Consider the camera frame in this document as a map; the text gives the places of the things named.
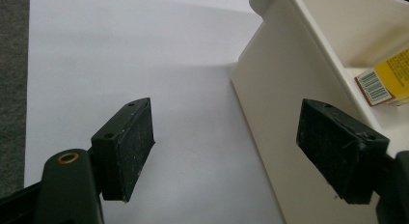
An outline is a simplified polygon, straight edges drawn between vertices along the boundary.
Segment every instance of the yellow box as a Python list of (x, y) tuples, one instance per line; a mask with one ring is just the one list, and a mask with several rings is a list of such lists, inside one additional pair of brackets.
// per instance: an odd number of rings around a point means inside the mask
[(370, 106), (409, 103), (409, 48), (355, 77)]

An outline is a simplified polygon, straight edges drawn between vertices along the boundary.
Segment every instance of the white sheet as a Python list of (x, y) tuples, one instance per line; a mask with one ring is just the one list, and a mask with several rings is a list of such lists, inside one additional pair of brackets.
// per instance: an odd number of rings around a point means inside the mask
[(25, 184), (151, 97), (153, 146), (106, 223), (282, 223), (230, 72), (261, 23), (247, 0), (31, 0)]

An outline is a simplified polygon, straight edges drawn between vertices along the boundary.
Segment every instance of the screw hole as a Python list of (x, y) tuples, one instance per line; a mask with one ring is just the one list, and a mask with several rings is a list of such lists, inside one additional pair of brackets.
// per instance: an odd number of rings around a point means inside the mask
[(59, 164), (69, 164), (77, 160), (78, 157), (79, 157), (78, 153), (67, 153), (61, 155), (57, 161)]
[(368, 138), (369, 140), (375, 140), (375, 139), (376, 139), (376, 136), (371, 135), (371, 134), (365, 135), (365, 136), (366, 136), (366, 138)]
[(109, 138), (111, 138), (112, 136), (114, 136), (113, 133), (108, 133), (108, 134), (105, 134), (103, 137), (109, 139)]

